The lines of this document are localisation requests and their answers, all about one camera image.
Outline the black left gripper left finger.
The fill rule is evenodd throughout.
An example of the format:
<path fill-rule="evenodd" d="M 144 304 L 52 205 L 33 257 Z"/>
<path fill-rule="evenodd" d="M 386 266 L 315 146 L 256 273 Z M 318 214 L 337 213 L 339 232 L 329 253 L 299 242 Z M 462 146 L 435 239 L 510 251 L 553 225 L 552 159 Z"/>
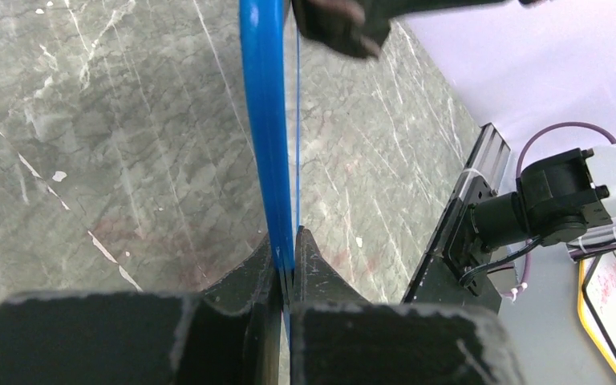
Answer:
<path fill-rule="evenodd" d="M 268 239 L 201 292 L 49 290 L 0 303 L 0 384 L 275 384 Z"/>

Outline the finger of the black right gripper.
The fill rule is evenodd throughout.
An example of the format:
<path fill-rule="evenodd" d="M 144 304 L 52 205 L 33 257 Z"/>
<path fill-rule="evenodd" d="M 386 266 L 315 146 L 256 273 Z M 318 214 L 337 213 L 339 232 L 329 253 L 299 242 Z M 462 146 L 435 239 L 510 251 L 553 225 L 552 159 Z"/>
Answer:
<path fill-rule="evenodd" d="M 367 14 L 369 1 L 292 1 L 301 36 L 353 59 L 377 59 L 391 21 Z"/>

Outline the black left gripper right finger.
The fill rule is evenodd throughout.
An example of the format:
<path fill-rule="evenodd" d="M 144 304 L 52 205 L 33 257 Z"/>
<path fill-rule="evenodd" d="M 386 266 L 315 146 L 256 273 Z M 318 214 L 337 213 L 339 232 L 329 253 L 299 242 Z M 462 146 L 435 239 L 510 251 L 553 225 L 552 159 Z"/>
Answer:
<path fill-rule="evenodd" d="M 323 259 L 306 228 L 298 230 L 295 257 L 291 383 L 525 383 L 511 338 L 491 310 L 371 303 Z"/>

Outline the blue framed whiteboard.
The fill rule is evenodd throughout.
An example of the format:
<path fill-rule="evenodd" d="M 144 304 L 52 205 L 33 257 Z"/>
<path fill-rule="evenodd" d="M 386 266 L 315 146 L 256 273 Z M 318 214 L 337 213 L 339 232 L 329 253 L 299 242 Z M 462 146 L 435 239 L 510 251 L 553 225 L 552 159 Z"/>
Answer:
<path fill-rule="evenodd" d="M 290 141 L 284 57 L 284 1 L 239 3 L 246 106 L 274 267 L 280 277 L 282 319 L 290 328 L 294 304 L 295 238 L 300 213 L 298 160 Z"/>

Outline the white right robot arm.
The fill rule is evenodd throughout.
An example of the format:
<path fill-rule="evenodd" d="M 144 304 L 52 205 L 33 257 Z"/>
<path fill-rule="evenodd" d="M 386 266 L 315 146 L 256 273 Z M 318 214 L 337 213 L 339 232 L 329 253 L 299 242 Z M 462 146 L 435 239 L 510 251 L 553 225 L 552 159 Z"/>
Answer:
<path fill-rule="evenodd" d="M 464 9 L 470 1 L 294 1 L 301 35 L 354 59 L 376 58 L 394 18 Z M 444 258 L 466 262 L 520 241 L 529 248 L 570 242 L 616 218 L 616 143 L 539 160 L 516 189 L 463 201 Z"/>

